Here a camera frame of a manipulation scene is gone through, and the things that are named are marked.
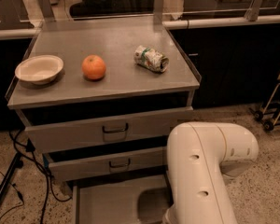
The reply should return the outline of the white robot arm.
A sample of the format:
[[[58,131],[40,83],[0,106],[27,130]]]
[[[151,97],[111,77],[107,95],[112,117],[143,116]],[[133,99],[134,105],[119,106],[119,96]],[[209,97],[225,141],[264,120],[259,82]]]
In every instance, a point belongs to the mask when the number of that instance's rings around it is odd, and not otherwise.
[[[173,205],[162,224],[237,224],[225,181],[247,169],[259,154],[256,137],[232,123],[185,122],[167,141]]]

